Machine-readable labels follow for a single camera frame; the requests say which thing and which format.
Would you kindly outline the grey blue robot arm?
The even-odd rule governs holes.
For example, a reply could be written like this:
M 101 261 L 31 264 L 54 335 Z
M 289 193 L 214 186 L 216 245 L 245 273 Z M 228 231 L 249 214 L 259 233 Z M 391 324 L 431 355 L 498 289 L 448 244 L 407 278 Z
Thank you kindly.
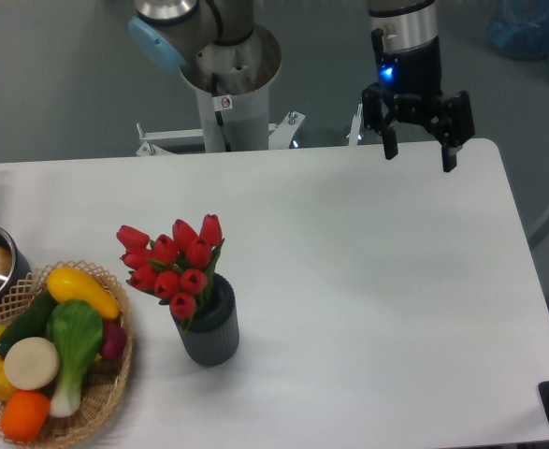
M 269 86 L 281 69 L 276 37 L 254 20 L 251 1 L 137 1 L 128 29 L 146 56 L 195 89 L 207 152 L 270 148 Z M 357 117 L 398 154 L 395 122 L 419 125 L 452 171 L 474 136 L 470 97 L 441 90 L 441 50 L 432 1 L 370 1 L 377 79 Z

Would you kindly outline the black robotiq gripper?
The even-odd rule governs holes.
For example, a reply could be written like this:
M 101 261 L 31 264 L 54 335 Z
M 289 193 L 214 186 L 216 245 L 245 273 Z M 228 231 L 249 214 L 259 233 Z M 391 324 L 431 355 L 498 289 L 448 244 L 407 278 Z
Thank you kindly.
M 364 126 L 383 141 L 386 160 L 398 155 L 397 135 L 391 125 L 396 119 L 419 123 L 437 118 L 433 136 L 441 144 L 444 172 L 457 166 L 457 153 L 475 135 L 475 126 L 467 91 L 440 101 L 441 51 L 437 35 L 412 42 L 404 40 L 388 26 L 377 26 L 371 32 L 378 82 L 362 91 Z M 393 110 L 383 114 L 383 101 Z

